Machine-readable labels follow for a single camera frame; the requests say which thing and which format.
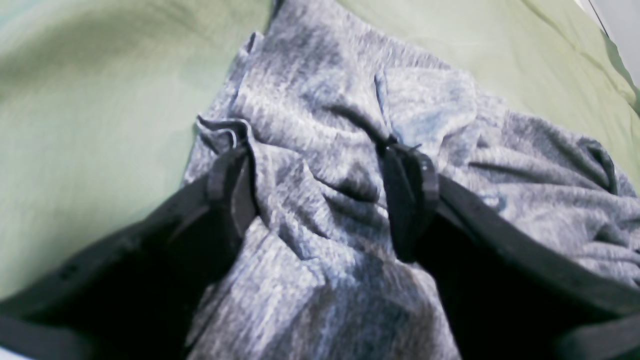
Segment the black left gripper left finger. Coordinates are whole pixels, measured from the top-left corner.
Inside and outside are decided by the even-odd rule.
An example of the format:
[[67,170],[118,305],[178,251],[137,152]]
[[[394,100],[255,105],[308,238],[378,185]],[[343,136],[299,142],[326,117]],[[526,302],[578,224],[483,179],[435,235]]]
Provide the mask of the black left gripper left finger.
[[194,313],[258,215],[246,146],[146,219],[1,302],[3,359],[183,360]]

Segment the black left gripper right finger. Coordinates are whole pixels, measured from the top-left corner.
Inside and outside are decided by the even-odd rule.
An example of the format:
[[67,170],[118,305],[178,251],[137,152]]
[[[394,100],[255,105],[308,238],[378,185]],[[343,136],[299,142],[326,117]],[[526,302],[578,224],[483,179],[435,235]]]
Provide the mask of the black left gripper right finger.
[[436,281],[464,360],[637,360],[639,292],[538,244],[427,155],[381,147],[398,259]]

